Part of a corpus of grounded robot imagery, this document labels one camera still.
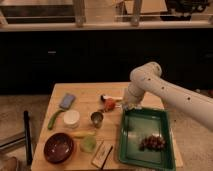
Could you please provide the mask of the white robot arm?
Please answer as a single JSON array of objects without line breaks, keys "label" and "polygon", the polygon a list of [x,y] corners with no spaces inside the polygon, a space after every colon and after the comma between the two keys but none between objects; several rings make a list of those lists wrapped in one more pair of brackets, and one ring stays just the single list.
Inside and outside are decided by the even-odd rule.
[{"label": "white robot arm", "polygon": [[138,106],[146,92],[150,92],[213,131],[213,99],[169,83],[161,78],[162,69],[157,62],[148,62],[133,69],[130,83],[124,90],[126,108]]}]

